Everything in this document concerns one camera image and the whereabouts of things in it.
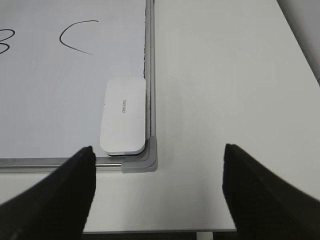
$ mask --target white desk surface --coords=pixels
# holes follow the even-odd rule
[[[320,89],[276,0],[157,0],[155,29],[158,170],[99,172],[85,231],[234,229],[226,143],[320,199]]]

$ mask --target eraser logo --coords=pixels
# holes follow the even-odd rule
[[[126,113],[127,109],[127,100],[123,100],[122,102],[122,113]]]

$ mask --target white eraser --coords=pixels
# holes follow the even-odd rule
[[[110,156],[136,155],[146,142],[146,80],[122,77],[106,85],[100,146]]]

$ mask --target aluminum whiteboard frame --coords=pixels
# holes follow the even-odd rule
[[[157,169],[154,0],[145,5],[144,77],[146,80],[146,147],[135,156],[97,157],[97,171],[153,172]],[[52,172],[68,157],[0,158],[1,173]]]

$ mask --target black marker writing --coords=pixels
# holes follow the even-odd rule
[[[76,24],[81,24],[81,23],[87,23],[87,22],[99,22],[97,20],[87,20],[87,21],[79,21],[79,22],[76,22],[74,24],[71,24],[70,26],[68,26],[65,30],[63,30],[63,32],[61,33],[60,37],[59,37],[59,40],[60,40],[60,43],[68,48],[71,48],[73,50],[76,50],[76,51],[79,51],[81,53],[84,53],[84,54],[89,54],[89,55],[93,55],[92,53],[88,53],[88,52],[85,52],[85,51],[82,51],[82,50],[79,50],[79,49],[76,49],[75,47],[72,47],[72,46],[69,46],[67,44],[65,44],[63,41],[62,41],[62,36],[63,34],[69,29],[71,28],[72,26],[76,25]]]
[[[12,29],[0,29],[0,32],[2,32],[2,31],[10,31],[10,32],[12,32],[12,34],[11,34],[11,36],[8,36],[8,37],[6,37],[6,38],[4,38],[4,39],[0,39],[0,45],[6,46],[6,49],[5,49],[5,50],[0,51],[0,55],[3,54],[4,52],[8,51],[9,48],[10,48],[10,46],[9,46],[8,44],[2,43],[2,42],[5,41],[5,40],[7,40],[7,39],[9,39],[9,38],[11,38],[13,35],[16,34],[16,32],[15,32],[14,30],[12,30]]]

